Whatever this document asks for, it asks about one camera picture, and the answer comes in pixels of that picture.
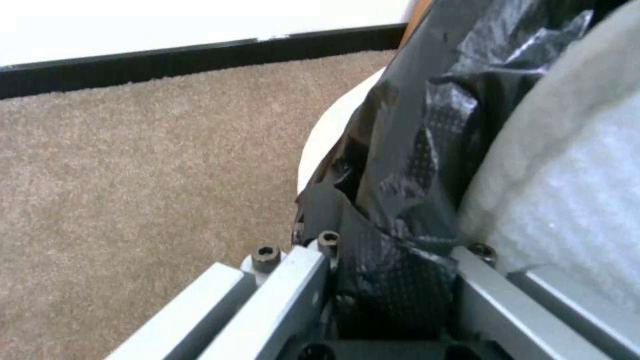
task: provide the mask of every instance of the bolt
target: bolt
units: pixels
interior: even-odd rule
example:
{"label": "bolt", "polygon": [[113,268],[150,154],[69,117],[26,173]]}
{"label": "bolt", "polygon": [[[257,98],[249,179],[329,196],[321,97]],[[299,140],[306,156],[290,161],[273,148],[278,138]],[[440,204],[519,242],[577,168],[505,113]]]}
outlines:
{"label": "bolt", "polygon": [[473,252],[474,255],[480,258],[480,260],[484,261],[487,265],[492,268],[495,268],[495,263],[497,261],[498,255],[495,253],[493,247],[483,243],[473,243],[468,246],[469,251]]}
{"label": "bolt", "polygon": [[318,249],[323,254],[334,258],[338,254],[340,235],[334,231],[323,231],[318,235]]}
{"label": "bolt", "polygon": [[280,249],[277,246],[258,246],[251,254],[251,264],[258,272],[269,274],[280,264]]}

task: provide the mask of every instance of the metal bar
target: metal bar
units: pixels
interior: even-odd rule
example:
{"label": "metal bar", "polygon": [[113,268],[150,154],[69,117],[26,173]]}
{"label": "metal bar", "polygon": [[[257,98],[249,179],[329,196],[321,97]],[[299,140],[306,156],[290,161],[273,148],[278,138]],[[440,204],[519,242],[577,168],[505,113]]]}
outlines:
{"label": "metal bar", "polygon": [[319,318],[328,272],[324,255],[294,247],[200,359],[274,359]]}
{"label": "metal bar", "polygon": [[608,359],[464,247],[456,247],[462,278],[460,326],[495,340],[515,359]]}
{"label": "metal bar", "polygon": [[194,359],[254,291],[252,275],[213,264],[108,359]]}
{"label": "metal bar", "polygon": [[640,318],[624,313],[587,286],[551,266],[507,278],[615,359],[640,359]]}

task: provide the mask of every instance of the white fabric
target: white fabric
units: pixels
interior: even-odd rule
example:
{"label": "white fabric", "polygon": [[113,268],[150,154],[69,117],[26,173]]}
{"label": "white fabric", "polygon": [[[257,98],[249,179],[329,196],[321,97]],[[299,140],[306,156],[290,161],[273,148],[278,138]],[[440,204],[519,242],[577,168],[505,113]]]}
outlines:
{"label": "white fabric", "polygon": [[465,236],[502,270],[551,263],[640,312],[640,2],[573,44],[465,194]]}

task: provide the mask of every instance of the white wall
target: white wall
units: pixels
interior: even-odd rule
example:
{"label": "white wall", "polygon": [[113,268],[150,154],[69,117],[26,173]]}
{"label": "white wall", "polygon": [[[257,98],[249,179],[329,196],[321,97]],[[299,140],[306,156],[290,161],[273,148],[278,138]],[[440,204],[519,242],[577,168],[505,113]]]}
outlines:
{"label": "white wall", "polygon": [[26,0],[3,5],[0,66],[397,24],[414,2]]}

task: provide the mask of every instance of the black plastic part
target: black plastic part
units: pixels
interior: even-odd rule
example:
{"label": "black plastic part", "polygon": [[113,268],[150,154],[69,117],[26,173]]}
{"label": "black plastic part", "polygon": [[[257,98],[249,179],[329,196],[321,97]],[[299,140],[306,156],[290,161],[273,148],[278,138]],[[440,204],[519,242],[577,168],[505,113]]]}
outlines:
{"label": "black plastic part", "polygon": [[437,341],[292,341],[280,360],[505,360],[489,343]]}
{"label": "black plastic part", "polygon": [[295,242],[340,234],[341,338],[440,334],[462,196],[515,106],[592,25],[594,4],[434,2],[298,199]]}
{"label": "black plastic part", "polygon": [[396,49],[406,24],[318,31],[0,67],[0,99],[137,83],[166,76],[365,50]]}

